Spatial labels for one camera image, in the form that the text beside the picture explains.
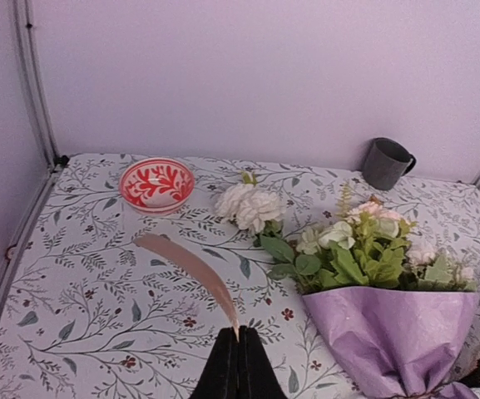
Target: bowl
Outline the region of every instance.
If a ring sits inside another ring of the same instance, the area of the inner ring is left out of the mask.
[[[190,197],[195,177],[178,160],[149,158],[128,167],[120,178],[123,199],[143,214],[176,212]]]

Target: floral pattern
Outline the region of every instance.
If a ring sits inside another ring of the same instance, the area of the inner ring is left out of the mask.
[[[480,291],[480,193],[471,185],[405,177],[385,193],[357,172],[185,158],[194,193],[179,212],[149,217],[116,189],[123,171],[144,158],[77,155],[62,172],[4,303],[0,399],[189,397],[227,321],[189,275],[132,243],[144,232],[185,246],[223,278],[290,399],[357,397],[294,287],[267,278],[269,255],[215,215],[217,196],[239,182],[242,170],[254,171],[260,186],[287,204],[287,237],[335,221],[348,182],[355,204],[375,194],[417,220],[418,235],[474,268]],[[478,343],[480,308],[460,365]]]

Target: flower bouquet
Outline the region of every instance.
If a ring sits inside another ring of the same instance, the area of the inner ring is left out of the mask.
[[[283,237],[276,193],[244,184],[228,189],[218,214],[248,229],[275,260],[274,279],[292,278],[336,361],[367,397],[475,398],[449,372],[471,327],[478,295],[473,271],[446,251],[413,242],[416,227],[371,200],[314,225],[298,241]]]

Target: dark gray mug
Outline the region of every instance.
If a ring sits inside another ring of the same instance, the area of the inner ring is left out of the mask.
[[[362,176],[375,189],[391,190],[416,162],[415,157],[398,142],[386,138],[374,139],[365,158]]]

